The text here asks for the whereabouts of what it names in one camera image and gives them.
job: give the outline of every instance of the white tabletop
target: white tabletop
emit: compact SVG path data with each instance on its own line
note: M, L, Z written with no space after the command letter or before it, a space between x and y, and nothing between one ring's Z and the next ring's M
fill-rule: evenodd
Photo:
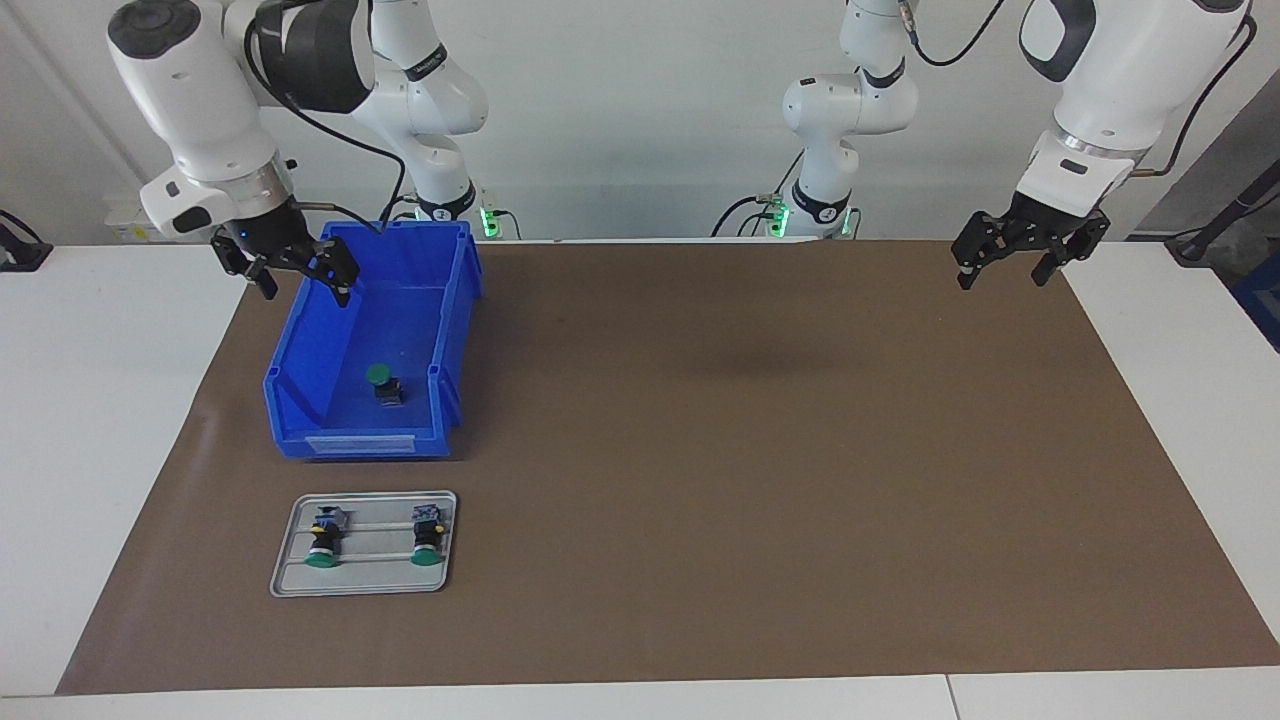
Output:
M1268 437L1280 427L1280 356L1212 274L1178 268L1160 246L1103 245L1068 278L1280 630L1280 445ZM59 249L33 275L0 275L0 694L56 688L242 287L204 247ZM956 720L956 706L964 720L1253 720L1280 716L1280 669L33 697L0 701L0 716L448 707L461 720Z

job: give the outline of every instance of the blue plastic bin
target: blue plastic bin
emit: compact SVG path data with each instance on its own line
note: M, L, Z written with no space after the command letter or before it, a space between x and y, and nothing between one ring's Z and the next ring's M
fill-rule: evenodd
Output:
M275 445L287 457L392 459L449 455L462 421L458 377L480 259L466 223L390 223L376 236L329 223L360 263L351 304L303 281L262 382ZM387 364L404 404L384 407L365 379Z

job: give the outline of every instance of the dark blue bin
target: dark blue bin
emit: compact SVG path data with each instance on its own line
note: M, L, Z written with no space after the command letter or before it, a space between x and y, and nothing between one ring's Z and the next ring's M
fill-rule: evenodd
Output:
M376 236L329 223L360 263L351 304L303 281L262 388L287 457L443 457L462 421L458 377L480 259L466 223L390 223ZM384 407L365 379L387 364L404 404Z

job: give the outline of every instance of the brown surface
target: brown surface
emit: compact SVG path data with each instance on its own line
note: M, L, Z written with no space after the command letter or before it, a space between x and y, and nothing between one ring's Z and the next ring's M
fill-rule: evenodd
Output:
M484 263L454 461L283 460L289 304L246 297L59 692L1280 664L1060 278L965 295L942 243ZM300 495L438 488L444 592L268 593Z

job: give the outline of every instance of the robotic arm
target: robotic arm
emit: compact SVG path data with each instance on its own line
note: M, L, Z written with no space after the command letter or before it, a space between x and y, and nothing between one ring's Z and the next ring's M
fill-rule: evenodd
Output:
M1019 251L1044 251L1032 273L1039 286L1088 259L1110 227L1102 200L1134 176L1170 115L1252 22L1247 13L1245 0L1034 0L1023 55L1062 86L1062 99L1009 211L975 213L952 243L960 286Z
M854 190L855 135L884 135L915 118L919 90L906 74L906 35L897 0L850 0L840 45L852 74L796 81L783 117L804 142L800 178L786 193L785 232L831 237L840 232Z
M212 245L223 268L268 299L278 268L325 283L346 306L360 268L340 238L311 238L259 105L355 114L404 159L431 218L457 219L475 204L443 135L477 131L488 101L448 59L425 0L236 0L225 13L211 0L134 0L108 37L174 155L142 190L147 215L169 237L221 225L230 237ZM375 69L375 53L401 69Z

